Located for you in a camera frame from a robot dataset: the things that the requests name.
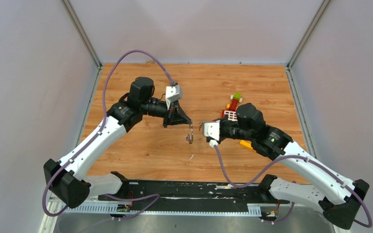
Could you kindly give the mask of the silver keyring with clips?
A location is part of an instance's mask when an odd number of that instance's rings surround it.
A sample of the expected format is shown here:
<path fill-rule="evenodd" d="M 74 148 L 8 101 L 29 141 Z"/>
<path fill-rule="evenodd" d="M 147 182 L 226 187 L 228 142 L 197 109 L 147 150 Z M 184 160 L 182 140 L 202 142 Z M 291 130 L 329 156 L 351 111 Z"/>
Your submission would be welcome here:
<path fill-rule="evenodd" d="M 189 145 L 192 145 L 192 143 L 193 143 L 193 137 L 194 137 L 193 122 L 191 122 L 189 124 L 188 134 L 185 137 L 185 139 L 186 139 L 186 141 L 188 142 Z"/>

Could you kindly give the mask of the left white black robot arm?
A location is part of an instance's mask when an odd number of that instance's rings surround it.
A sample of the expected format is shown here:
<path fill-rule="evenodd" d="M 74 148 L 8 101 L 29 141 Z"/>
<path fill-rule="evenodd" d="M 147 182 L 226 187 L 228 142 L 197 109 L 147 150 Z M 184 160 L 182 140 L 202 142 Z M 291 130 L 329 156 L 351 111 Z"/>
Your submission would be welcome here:
<path fill-rule="evenodd" d="M 49 190 L 73 209 L 87 198 L 110 194 L 117 200 L 129 196 L 129 187 L 116 172 L 104 176 L 87 176 L 97 159 L 118 139 L 128 133 L 144 116 L 160 117 L 163 127 L 190 125 L 192 120 L 180 106 L 182 89 L 178 83 L 166 87 L 165 100 L 153 97 L 154 82 L 137 77 L 118 102 L 106 112 L 96 129 L 60 160 L 49 159 L 44 174 Z"/>

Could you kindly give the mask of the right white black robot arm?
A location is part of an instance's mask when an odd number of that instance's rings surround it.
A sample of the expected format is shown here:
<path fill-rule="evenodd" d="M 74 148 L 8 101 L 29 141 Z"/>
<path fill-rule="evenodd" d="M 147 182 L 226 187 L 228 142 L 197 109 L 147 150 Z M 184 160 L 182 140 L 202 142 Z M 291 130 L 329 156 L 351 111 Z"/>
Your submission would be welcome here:
<path fill-rule="evenodd" d="M 283 130 L 268 125 L 260 110 L 251 103 L 236 111 L 237 120 L 223 117 L 215 120 L 214 148 L 225 139 L 250 141 L 251 148 L 271 160 L 268 166 L 281 163 L 304 177 L 310 185 L 287 182 L 274 175 L 266 175 L 258 189 L 263 202 L 273 199 L 288 200 L 319 211 L 333 225 L 349 230 L 353 223 L 373 226 L 373 220 L 364 198 L 369 184 L 351 180 L 333 171 L 310 155 Z"/>

